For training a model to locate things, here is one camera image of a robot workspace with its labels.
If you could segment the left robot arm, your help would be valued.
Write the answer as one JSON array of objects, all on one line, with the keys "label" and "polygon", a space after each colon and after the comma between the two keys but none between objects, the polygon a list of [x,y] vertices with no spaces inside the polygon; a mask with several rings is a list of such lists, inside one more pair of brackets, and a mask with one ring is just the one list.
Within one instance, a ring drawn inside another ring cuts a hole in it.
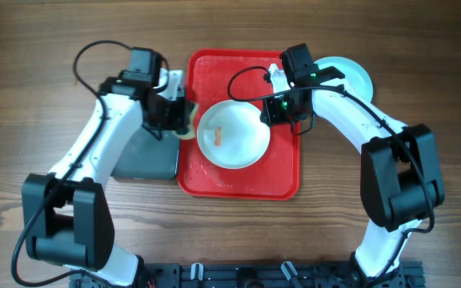
[{"label": "left robot arm", "polygon": [[152,287],[143,259],[114,242],[105,188],[138,130],[157,139],[170,131],[193,138],[197,105],[182,89],[182,71],[159,52],[130,48],[130,62],[98,89],[94,112],[68,153],[47,174],[22,185],[24,228],[10,271],[16,283],[40,287],[79,275],[106,287]]}]

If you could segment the light blue plate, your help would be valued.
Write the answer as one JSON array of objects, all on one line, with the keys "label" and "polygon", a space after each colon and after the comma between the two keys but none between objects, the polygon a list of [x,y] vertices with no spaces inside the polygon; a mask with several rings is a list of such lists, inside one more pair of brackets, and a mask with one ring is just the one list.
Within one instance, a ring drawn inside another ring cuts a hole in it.
[{"label": "light blue plate", "polygon": [[373,82],[369,74],[357,62],[349,58],[331,56],[320,58],[315,61],[315,64],[320,70],[333,66],[344,74],[344,78],[334,78],[323,82],[324,86],[344,85],[350,94],[372,102],[374,96]]}]

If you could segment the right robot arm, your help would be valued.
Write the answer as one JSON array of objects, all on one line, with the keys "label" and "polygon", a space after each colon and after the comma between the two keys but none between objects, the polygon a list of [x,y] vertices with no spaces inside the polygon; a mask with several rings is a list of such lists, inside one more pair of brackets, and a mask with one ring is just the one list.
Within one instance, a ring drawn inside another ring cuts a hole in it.
[{"label": "right robot arm", "polygon": [[392,279],[414,233],[435,226],[443,203],[443,179],[435,137],[424,124],[408,126],[372,103],[373,84],[356,62],[343,57],[315,61],[306,44],[284,50],[265,79],[260,116],[268,126],[323,118],[358,150],[360,198],[369,222],[351,255],[350,284],[371,287]]}]

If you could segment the green and yellow sponge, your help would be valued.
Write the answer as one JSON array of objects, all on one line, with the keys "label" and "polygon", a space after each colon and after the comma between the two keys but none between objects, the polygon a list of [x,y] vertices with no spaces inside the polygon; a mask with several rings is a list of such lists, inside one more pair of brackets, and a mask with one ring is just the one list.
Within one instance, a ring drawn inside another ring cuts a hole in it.
[{"label": "green and yellow sponge", "polygon": [[192,105],[192,107],[190,108],[190,113],[189,113],[189,118],[188,118],[189,122],[188,122],[187,127],[186,127],[186,133],[185,134],[180,134],[179,132],[174,131],[173,135],[176,138],[179,138],[181,140],[190,140],[190,139],[193,139],[193,138],[196,137],[196,132],[195,132],[195,128],[194,128],[194,118],[195,118],[195,115],[198,112],[198,108],[199,108],[198,103],[194,103]]}]

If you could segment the white round plate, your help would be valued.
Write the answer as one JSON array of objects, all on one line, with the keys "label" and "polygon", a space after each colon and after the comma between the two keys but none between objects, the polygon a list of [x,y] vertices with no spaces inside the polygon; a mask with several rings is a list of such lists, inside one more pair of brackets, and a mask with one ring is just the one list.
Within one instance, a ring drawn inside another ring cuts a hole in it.
[{"label": "white round plate", "polygon": [[259,116],[259,108],[248,102],[227,100],[214,104],[203,113],[196,131],[203,156],[230,170],[256,163],[271,140],[271,129]]}]

